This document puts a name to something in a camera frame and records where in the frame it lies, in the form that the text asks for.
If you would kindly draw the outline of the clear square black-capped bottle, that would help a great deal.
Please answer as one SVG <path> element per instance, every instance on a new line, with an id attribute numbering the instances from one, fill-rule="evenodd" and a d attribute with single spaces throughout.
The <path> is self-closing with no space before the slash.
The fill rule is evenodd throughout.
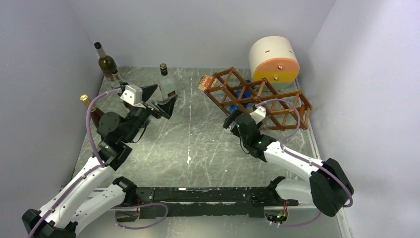
<path id="1" fill-rule="evenodd" d="M 159 65 L 161 77 L 157 79 L 162 99 L 165 100 L 176 95 L 175 80 L 168 74 L 165 63 Z"/>

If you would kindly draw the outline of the clear blue-label bottle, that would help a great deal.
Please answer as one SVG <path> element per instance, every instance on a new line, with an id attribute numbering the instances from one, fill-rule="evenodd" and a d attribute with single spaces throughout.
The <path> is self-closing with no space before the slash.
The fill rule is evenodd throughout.
<path id="1" fill-rule="evenodd" d="M 235 91 L 235 98 L 236 99 L 238 99 L 239 98 L 239 95 L 240 95 L 240 93 L 241 93 L 241 90 L 236 90 Z M 252 94 L 251 94 L 251 92 L 249 91 L 249 89 L 246 89 L 245 90 L 245 92 L 243 93 L 243 95 L 242 95 L 242 99 L 246 99 L 246 98 L 249 98 L 249 97 L 251 97 L 252 96 Z M 243 103 L 242 104 L 242 106 L 246 109 L 247 107 L 248 107 L 248 104 L 249 103 Z M 232 114 L 235 110 L 238 110 L 239 108 L 238 108 L 238 106 L 237 105 L 230 105 L 230 106 L 228 106 L 228 108 L 227 108 L 227 110 L 228 110 L 228 114 L 230 115 L 230 114 Z"/>

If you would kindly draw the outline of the clear round liquor bottle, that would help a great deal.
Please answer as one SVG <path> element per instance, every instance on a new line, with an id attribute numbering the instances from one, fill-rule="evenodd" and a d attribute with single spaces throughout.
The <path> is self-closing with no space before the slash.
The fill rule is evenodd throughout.
<path id="1" fill-rule="evenodd" d="M 113 85 L 111 86 L 112 89 L 120 87 L 124 88 L 127 85 L 127 82 L 122 79 L 117 67 L 112 67 L 110 72 L 113 78 Z"/>

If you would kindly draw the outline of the olive green wine bottle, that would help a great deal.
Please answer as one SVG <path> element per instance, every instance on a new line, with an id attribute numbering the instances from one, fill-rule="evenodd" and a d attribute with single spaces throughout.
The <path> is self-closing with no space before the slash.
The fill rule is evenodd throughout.
<path id="1" fill-rule="evenodd" d="M 115 60 L 105 53 L 100 42 L 95 42 L 94 47 L 99 55 L 98 64 L 101 71 L 109 81 L 114 82 L 113 75 L 118 72 Z"/>

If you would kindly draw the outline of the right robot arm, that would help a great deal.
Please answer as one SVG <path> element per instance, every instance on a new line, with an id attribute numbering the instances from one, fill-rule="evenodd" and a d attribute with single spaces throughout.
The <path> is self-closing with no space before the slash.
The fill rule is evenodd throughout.
<path id="1" fill-rule="evenodd" d="M 250 114 L 235 110 L 224 120 L 223 128 L 239 137 L 247 154 L 279 165 L 299 177 L 275 181 L 267 192 L 268 201 L 272 205 L 280 205 L 284 200 L 309 203 L 329 217 L 350 206 L 354 189 L 340 164 L 332 158 L 322 161 L 305 156 L 262 134 L 260 126 L 264 117 L 262 107 Z"/>

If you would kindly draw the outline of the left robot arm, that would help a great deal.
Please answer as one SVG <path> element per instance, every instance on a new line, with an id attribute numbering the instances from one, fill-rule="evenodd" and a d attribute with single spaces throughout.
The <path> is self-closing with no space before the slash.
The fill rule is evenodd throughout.
<path id="1" fill-rule="evenodd" d="M 101 142 L 96 145 L 90 138 L 93 153 L 82 170 L 48 203 L 40 209 L 29 209 L 22 216 L 29 237 L 74 238 L 110 209 L 134 211 L 139 216 L 142 208 L 156 205 L 143 203 L 136 184 L 125 177 L 116 178 L 102 193 L 91 196 L 125 162 L 132 151 L 129 144 L 140 129 L 146 128 L 149 117 L 171 118 L 177 94 L 171 93 L 162 101 L 148 104 L 156 89 L 155 84 L 145 87 L 123 84 L 99 94 L 99 98 L 117 94 L 131 109 L 126 117 L 114 112 L 101 116 L 97 128 Z"/>

